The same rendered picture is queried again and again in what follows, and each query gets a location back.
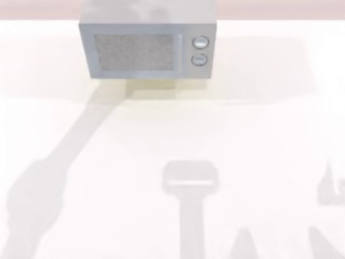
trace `gray microwave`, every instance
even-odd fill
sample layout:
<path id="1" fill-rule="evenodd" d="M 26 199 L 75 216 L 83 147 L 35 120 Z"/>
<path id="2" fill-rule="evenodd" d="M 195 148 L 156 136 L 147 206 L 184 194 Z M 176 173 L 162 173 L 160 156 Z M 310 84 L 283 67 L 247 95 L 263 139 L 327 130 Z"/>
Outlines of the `gray microwave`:
<path id="1" fill-rule="evenodd" d="M 84 0 L 79 30 L 91 78 L 212 76 L 215 0 Z"/>

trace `microwave front panel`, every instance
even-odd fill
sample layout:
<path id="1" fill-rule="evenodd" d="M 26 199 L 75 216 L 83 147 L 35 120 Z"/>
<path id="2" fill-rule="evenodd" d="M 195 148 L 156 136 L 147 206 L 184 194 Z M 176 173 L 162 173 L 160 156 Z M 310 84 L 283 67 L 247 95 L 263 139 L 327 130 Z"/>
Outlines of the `microwave front panel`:
<path id="1" fill-rule="evenodd" d="M 178 28 L 80 25 L 80 31 L 92 78 L 181 77 Z"/>

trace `microwave top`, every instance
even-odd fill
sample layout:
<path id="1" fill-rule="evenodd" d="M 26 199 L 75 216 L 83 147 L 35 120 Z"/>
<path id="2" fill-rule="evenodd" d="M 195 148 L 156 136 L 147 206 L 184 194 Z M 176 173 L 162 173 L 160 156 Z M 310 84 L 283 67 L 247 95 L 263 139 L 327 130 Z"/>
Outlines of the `microwave top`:
<path id="1" fill-rule="evenodd" d="M 84 0 L 80 24 L 215 24 L 216 0 Z"/>

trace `white countertop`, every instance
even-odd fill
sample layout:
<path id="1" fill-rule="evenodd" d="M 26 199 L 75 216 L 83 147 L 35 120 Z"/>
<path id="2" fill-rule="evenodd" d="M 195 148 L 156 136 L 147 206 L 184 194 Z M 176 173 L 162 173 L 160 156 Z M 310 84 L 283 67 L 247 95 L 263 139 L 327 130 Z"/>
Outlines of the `white countertop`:
<path id="1" fill-rule="evenodd" d="M 319 259 L 313 226 L 345 256 L 345 204 L 318 204 L 327 164 L 345 179 L 344 30 L 219 21 L 211 80 L 99 81 L 77 22 L 0 22 L 0 259 L 179 258 L 175 160 L 218 170 L 207 259 L 243 227 L 262 259 Z"/>

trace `white surface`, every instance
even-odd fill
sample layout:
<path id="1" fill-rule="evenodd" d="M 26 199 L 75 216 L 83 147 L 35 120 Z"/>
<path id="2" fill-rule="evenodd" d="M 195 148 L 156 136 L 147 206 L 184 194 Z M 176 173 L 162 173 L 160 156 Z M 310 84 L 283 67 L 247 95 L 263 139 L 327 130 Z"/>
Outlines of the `white surface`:
<path id="1" fill-rule="evenodd" d="M 132 96 L 66 173 L 61 214 L 34 259 L 179 258 L 178 201 L 162 188 L 175 159 L 218 168 L 219 190 L 205 203 L 207 258 L 228 258 L 241 227 L 262 259 L 312 258 L 309 226 L 345 255 L 345 206 L 316 204 L 327 160 L 335 180 L 345 178 L 344 30 L 335 22 L 220 22 L 206 90 L 202 81 L 178 81 L 175 90 L 127 82 Z M 0 57 L 2 251 L 12 184 L 78 118 L 95 123 L 97 109 L 80 116 L 101 82 L 88 78 L 77 22 L 1 22 Z M 102 85 L 110 94 L 96 101 L 122 99 L 125 80 Z M 82 129 L 74 136 L 82 139 Z M 62 150 L 72 146 L 74 138 Z M 59 168 L 58 155 L 47 171 Z M 45 170 L 31 180 L 54 184 Z"/>

